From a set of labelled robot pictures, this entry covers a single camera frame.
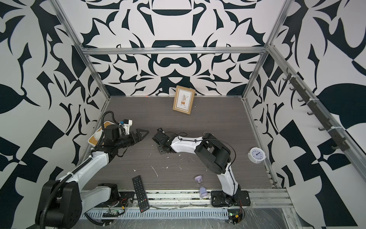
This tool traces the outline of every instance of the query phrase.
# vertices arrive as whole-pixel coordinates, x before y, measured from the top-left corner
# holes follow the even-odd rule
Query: alarm clock
[[[266,154],[262,149],[254,147],[249,151],[248,157],[252,162],[258,164],[261,163],[264,159],[266,159]]]

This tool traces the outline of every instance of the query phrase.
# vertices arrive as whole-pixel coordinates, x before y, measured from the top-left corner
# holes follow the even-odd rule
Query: black remote
[[[149,203],[147,201],[146,193],[142,185],[141,177],[138,175],[137,177],[132,178],[134,183],[134,188],[137,197],[137,203],[140,208],[140,212],[144,212],[150,208]]]

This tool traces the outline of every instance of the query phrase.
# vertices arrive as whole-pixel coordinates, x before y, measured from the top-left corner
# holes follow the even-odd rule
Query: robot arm
[[[222,190],[226,194],[226,205],[235,204],[240,186],[231,170],[230,150],[212,134],[188,138],[174,134],[168,136],[159,128],[153,137],[161,154],[187,152],[196,154],[210,171],[217,174]]]
[[[80,193],[80,191],[101,168],[118,155],[118,149],[133,146],[149,133],[142,129],[136,129],[136,133],[130,132],[131,125],[131,120],[124,120],[123,124],[105,127],[104,138],[81,165],[59,180],[50,180],[44,184],[36,213],[36,223],[41,229],[45,226],[71,228],[82,214],[96,205],[119,200],[115,184],[104,183],[88,192]]]

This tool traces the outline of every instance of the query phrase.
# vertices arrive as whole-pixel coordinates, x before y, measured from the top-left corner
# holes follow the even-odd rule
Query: wooden table surface
[[[197,189],[194,177],[198,175],[203,176],[207,189],[221,188],[217,175],[206,170],[197,155],[160,155],[152,140],[158,128],[177,134],[186,132],[188,137],[199,137],[203,132],[213,134],[235,148],[232,168],[241,188],[271,187],[263,163],[254,164],[247,156],[257,145],[240,98],[195,97],[190,115],[174,111],[173,101],[173,97],[112,97],[107,110],[114,112],[117,121],[131,119],[131,130],[140,128],[150,133],[143,141],[129,147],[122,158],[115,157],[84,189],[93,189],[104,182],[115,183],[118,189],[133,189],[132,178],[138,175],[145,189]]]

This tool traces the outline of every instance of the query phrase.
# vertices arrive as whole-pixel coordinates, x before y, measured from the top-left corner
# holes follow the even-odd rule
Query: picture frame
[[[173,110],[191,114],[196,90],[177,86],[174,96]]]

